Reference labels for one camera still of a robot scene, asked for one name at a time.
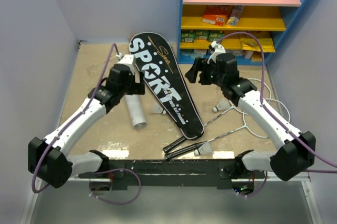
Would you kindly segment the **white shuttlecock front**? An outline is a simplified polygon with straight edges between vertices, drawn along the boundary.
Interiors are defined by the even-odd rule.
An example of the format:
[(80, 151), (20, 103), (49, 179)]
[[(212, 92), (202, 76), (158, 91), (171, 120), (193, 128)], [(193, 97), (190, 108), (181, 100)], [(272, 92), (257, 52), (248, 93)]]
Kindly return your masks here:
[(213, 153), (212, 147), (208, 141), (202, 143), (197, 149), (194, 151), (194, 155), (203, 155), (203, 154), (211, 154)]

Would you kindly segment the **white shuttlecock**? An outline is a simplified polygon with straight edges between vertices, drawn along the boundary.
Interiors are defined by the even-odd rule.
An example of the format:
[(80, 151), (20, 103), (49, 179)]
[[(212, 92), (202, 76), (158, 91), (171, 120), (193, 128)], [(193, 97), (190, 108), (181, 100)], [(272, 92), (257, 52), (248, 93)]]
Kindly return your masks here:
[(202, 143), (197, 149), (194, 151), (194, 155), (203, 155), (203, 154), (211, 154), (213, 153), (212, 147), (208, 141)]
[(150, 114), (166, 115), (166, 110), (161, 105), (159, 105), (158, 103), (154, 103), (152, 105)]
[(212, 111), (214, 113), (218, 111), (225, 111), (231, 107), (231, 103), (229, 100), (223, 98), (221, 99), (216, 106), (213, 107)]

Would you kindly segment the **white shuttlecock tube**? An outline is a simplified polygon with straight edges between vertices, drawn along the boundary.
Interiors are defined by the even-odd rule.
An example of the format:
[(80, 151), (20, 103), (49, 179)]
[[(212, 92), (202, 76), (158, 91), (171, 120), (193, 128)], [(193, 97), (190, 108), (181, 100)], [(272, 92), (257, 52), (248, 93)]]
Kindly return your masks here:
[(147, 125), (140, 97), (138, 95), (126, 95), (126, 105), (130, 114), (134, 129), (139, 130)]

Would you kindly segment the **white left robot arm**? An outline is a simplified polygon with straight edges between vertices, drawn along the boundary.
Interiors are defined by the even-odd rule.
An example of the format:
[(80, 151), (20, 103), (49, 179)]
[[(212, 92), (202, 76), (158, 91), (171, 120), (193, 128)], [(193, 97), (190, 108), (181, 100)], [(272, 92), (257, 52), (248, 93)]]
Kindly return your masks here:
[(76, 142), (99, 119), (118, 105), (125, 95), (145, 93), (144, 73), (135, 81), (134, 67), (115, 64), (108, 77), (100, 78), (80, 108), (58, 129), (43, 139), (34, 137), (28, 144), (28, 170), (33, 179), (42, 179), (59, 188), (73, 176), (92, 173), (98, 178), (109, 172), (109, 158), (97, 150), (71, 156)]

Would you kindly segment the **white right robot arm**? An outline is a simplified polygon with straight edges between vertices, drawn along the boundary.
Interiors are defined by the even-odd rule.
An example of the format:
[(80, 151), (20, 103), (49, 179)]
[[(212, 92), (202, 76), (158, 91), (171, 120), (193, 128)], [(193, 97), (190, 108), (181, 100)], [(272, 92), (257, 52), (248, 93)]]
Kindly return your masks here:
[(190, 83), (215, 84), (225, 98), (243, 111), (244, 118), (252, 118), (272, 140), (275, 153), (249, 150), (239, 156), (234, 171), (247, 178), (253, 171), (272, 171), (283, 181), (289, 181), (314, 164), (316, 138), (310, 132), (301, 132), (280, 115), (248, 79), (240, 76), (237, 62), (231, 53), (222, 53), (212, 59), (196, 58), (185, 77)]

